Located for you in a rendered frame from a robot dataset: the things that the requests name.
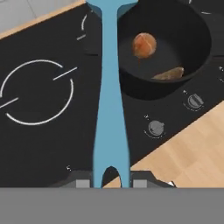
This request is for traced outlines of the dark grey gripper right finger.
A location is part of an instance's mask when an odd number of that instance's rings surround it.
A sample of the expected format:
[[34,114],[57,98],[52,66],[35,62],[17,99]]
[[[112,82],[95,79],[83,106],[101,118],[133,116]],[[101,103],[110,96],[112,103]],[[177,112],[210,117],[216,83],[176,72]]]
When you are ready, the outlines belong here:
[[130,186],[132,188],[176,188],[176,185],[172,181],[166,183],[159,180],[151,171],[132,171],[130,173]]

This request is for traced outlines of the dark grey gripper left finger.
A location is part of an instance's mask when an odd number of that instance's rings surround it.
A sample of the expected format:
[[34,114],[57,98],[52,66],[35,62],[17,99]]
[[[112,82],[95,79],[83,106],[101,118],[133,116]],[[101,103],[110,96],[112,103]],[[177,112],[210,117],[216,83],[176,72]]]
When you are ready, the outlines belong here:
[[91,171],[72,171],[67,178],[53,184],[52,187],[91,188],[92,185]]

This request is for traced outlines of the brown sweet potato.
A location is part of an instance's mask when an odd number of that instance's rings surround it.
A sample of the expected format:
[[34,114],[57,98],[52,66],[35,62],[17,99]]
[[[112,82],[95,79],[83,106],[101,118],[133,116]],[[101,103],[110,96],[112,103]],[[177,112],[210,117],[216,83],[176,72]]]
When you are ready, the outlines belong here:
[[156,74],[153,76],[154,80],[161,80],[161,81],[170,81],[180,79],[184,74],[185,69],[181,66],[175,67],[169,71]]

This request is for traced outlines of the orange onion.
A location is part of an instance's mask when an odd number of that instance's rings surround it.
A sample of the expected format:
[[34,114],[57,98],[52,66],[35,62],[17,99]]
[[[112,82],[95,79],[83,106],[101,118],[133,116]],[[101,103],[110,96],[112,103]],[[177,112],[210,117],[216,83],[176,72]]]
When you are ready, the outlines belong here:
[[139,59],[150,57],[157,49],[156,39],[149,33],[141,32],[132,42],[133,54]]

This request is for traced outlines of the black pot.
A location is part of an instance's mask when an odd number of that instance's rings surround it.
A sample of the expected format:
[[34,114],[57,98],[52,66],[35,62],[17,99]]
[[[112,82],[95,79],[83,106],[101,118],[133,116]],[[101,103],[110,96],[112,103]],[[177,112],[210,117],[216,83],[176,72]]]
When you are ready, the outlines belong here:
[[[157,41],[147,59],[132,52],[132,41],[141,32]],[[206,63],[212,48],[207,23],[181,0],[139,0],[118,19],[118,52],[122,92],[141,100],[163,98],[188,82]],[[153,76],[175,67],[185,69],[176,80]]]

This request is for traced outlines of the grey hob knob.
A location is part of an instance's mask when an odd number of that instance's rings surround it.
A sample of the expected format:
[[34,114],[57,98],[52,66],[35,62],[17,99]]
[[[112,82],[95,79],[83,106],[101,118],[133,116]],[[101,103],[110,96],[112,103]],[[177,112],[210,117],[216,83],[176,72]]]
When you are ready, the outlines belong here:
[[155,137],[161,136],[164,130],[165,125],[160,121],[154,120],[149,123],[149,132]]
[[197,94],[192,94],[187,99],[188,105],[193,109],[199,109],[203,106],[204,102]]

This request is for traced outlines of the black hob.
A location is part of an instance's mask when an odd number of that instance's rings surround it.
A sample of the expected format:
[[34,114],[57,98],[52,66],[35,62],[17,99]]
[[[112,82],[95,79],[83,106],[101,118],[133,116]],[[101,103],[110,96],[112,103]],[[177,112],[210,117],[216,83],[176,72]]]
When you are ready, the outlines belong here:
[[[123,93],[129,167],[224,101],[224,0],[181,0],[205,20],[206,63],[167,96]],[[102,21],[81,4],[0,39],[0,187],[53,187],[73,171],[92,172],[102,79]],[[204,102],[191,108],[197,94]],[[153,136],[151,121],[164,124]],[[120,178],[110,166],[102,184]]]

